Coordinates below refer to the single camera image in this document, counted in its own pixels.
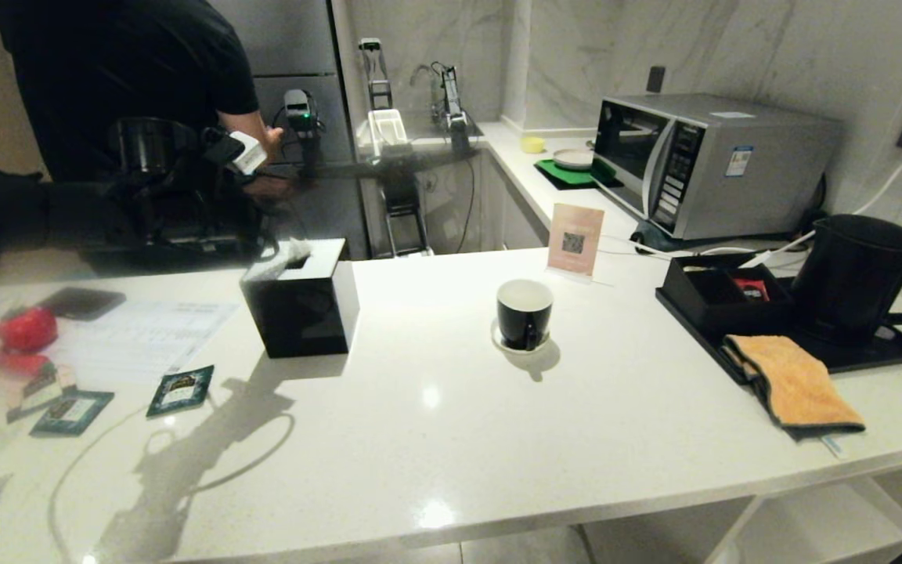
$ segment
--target black tissue box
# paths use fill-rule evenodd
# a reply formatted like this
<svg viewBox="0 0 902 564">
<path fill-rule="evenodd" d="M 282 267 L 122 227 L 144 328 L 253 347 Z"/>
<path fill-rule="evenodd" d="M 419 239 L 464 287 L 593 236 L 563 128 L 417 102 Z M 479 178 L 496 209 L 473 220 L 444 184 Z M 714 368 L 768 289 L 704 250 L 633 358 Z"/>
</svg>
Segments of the black tissue box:
<svg viewBox="0 0 902 564">
<path fill-rule="evenodd" d="M 752 257 L 674 258 L 661 292 L 702 332 L 781 334 L 791 324 L 795 303 L 767 267 L 740 268 Z M 734 278 L 761 280 L 769 301 L 749 299 Z"/>
<path fill-rule="evenodd" d="M 266 356 L 348 353 L 360 313 L 345 239 L 306 240 L 308 259 L 290 260 L 280 243 L 275 258 L 254 264 L 240 280 Z"/>
</svg>

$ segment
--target black shirt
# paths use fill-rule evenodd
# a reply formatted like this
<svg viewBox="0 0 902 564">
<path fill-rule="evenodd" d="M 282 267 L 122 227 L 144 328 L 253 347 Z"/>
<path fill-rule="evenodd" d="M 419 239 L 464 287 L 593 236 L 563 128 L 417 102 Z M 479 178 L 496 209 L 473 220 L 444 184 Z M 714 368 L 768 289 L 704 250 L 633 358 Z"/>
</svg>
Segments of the black shirt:
<svg viewBox="0 0 902 564">
<path fill-rule="evenodd" d="M 200 129 L 258 110 L 239 37 L 204 0 L 0 0 L 0 32 L 55 181 L 110 175 L 118 118 Z"/>
</svg>

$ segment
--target black coffee cup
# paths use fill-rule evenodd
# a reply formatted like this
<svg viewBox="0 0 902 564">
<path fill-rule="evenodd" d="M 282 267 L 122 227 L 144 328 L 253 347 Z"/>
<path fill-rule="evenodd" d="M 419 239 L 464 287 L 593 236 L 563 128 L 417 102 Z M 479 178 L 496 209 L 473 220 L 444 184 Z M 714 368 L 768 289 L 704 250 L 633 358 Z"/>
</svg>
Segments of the black coffee cup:
<svg viewBox="0 0 902 564">
<path fill-rule="evenodd" d="M 534 280 L 511 280 L 496 292 L 496 317 L 503 346 L 534 350 L 548 335 L 552 291 Z"/>
</svg>

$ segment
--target shelf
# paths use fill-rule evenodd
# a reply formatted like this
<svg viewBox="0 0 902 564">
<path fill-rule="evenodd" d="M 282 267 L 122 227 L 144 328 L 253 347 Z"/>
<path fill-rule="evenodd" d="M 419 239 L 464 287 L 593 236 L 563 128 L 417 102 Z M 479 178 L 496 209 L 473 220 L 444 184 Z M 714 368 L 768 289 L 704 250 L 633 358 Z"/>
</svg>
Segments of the shelf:
<svg viewBox="0 0 902 564">
<path fill-rule="evenodd" d="M 766 500 L 737 539 L 741 561 L 834 562 L 902 543 L 902 509 L 873 479 Z"/>
</svg>

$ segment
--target electric kettle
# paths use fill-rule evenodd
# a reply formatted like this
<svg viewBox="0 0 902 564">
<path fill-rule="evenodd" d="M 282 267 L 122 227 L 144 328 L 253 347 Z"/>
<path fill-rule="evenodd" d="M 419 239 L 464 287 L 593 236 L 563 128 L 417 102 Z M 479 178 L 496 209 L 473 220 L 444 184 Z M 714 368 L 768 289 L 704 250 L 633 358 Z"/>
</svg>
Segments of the electric kettle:
<svg viewBox="0 0 902 564">
<path fill-rule="evenodd" d="M 863 215 L 816 221 L 813 252 L 792 282 L 799 327 L 827 342 L 864 345 L 902 288 L 902 227 Z"/>
</svg>

